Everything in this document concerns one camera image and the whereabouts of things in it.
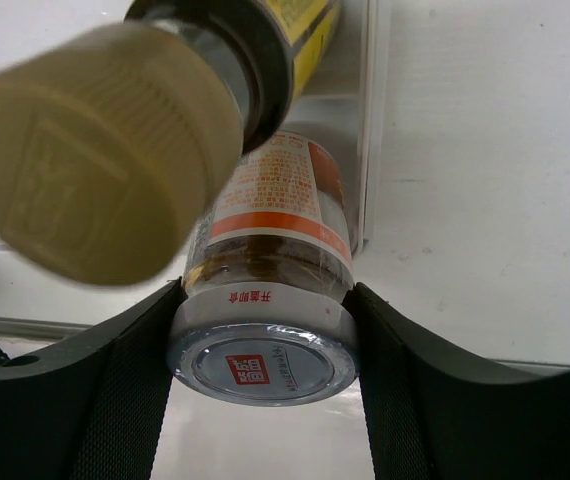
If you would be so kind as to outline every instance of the ribbed cap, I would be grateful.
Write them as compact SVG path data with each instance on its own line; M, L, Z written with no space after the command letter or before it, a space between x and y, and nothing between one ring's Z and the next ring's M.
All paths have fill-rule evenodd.
M79 282L145 280L224 186L242 128L178 38L93 30L0 73L0 238Z

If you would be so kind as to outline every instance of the yellow label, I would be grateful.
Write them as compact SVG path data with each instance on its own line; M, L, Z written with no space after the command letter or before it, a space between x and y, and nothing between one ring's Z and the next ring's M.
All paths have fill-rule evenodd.
M340 0L264 0L281 26L294 55L294 98L309 81L329 45L340 14Z

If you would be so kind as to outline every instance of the red logo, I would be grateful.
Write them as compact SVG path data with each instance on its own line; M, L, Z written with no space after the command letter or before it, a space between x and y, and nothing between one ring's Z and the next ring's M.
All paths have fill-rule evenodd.
M262 355L232 355L225 357L238 385L265 385L269 383Z

